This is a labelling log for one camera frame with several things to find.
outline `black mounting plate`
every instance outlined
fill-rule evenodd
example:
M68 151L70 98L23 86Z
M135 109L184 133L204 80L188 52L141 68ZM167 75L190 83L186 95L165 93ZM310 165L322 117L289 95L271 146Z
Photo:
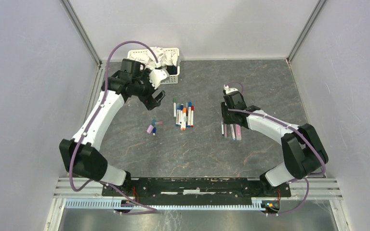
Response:
M287 184L264 192L259 179L253 178L132 178L133 187L145 205L251 205L252 197L277 198L278 190L281 197L291 197ZM132 190L124 193L133 196ZM102 196L120 194L106 186Z

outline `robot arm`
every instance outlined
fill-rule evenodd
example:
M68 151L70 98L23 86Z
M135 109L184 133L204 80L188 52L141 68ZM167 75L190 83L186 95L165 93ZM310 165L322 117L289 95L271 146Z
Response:
M284 163L260 176L265 187L271 189L292 179L302 179L321 167L314 153L292 129L297 130L310 142L324 163L328 162L328 156L313 126L290 124L269 116L259 107L247 107L242 94L226 85L224 99L221 108L225 124L239 124L258 131L282 146Z
M148 110L159 106L160 101L165 96L165 92L162 91L155 98L152 95L161 84L161 81L168 76L169 73L165 69L150 71L140 62L124 59L121 64L121 70L108 78L106 100L102 102L105 94L105 86L103 84L99 99L83 126L71 140L63 139L60 142L60 153L66 171L69 171L71 156L77 141L83 135L84 138L79 146L73 165L73 173L96 181L109 182L118 186L122 185L129 173L111 166L99 153L104 134L116 113L129 97L133 95L138 96ZM85 133L85 128L91 120L90 130Z

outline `metal frame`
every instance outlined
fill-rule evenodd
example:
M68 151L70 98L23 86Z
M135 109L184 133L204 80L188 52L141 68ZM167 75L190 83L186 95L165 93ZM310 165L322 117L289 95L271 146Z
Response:
M74 27L76 28L76 31L80 35L81 39L84 42L84 45L86 45L87 49L90 52L91 57L93 60L97 63L97 65L101 65L101 59L98 56L96 50L94 49L94 46L92 42L90 41L86 31L83 28L83 25L81 24L79 18L76 15L76 12L73 9L73 6L71 5L69 0L60 0L63 7L66 10L67 15L69 16L71 22L73 23Z
M74 178L76 187L80 187L85 183L87 178ZM310 191L307 197L309 201L328 200L331 204L333 216L339 231L349 231L348 222L344 214L344 201L341 195L340 188L336 179L328 178L308 178L310 182ZM283 201L300 200L306 192L307 184L304 180L299 180L290 185L291 197L282 197ZM60 226L60 221L65 208L92 208L92 209L112 209L119 208L119 202L123 197L104 197L101 195L103 190L102 184L98 182L90 182L80 192L75 192L70 188L69 178L59 178L56 189L54 191L52 206L47 218L44 231L57 231ZM274 200L276 198L260 198L252 197L252 206L230 206L230 207L206 207L206 206L159 206L159 210L260 210L257 203L262 200Z
M327 0L318 0L316 6L314 7L313 12L311 12L310 17L305 23L303 30L301 31L296 43L294 44L293 49L287 56L288 62L291 62L294 59L295 55L297 54L297 51L301 47L304 39L307 37L308 32L310 31L311 27L313 26L315 20L317 19L318 15L320 14L320 11L323 9L326 2Z

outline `plastic basket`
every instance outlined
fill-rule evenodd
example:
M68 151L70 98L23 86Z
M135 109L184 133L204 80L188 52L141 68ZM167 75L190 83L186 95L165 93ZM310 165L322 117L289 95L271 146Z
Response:
M161 84L176 84L176 83L178 83L178 75L179 75L179 71L180 71L179 64L181 62L181 60L179 59L179 48L173 47L173 48L163 48L163 49L164 49L164 51L176 51L176 53L178 54L178 65L176 67L177 68L176 75L170 75L169 79L164 80L163 82L161 82ZM147 51L148 51L147 49L131 50L131 51L128 52L127 58L129 58L132 53L146 53Z

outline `red marker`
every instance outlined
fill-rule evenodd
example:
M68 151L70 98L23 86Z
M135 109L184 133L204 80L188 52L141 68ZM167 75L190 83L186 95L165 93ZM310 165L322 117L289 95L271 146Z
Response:
M191 107L191 128L194 127L194 106Z

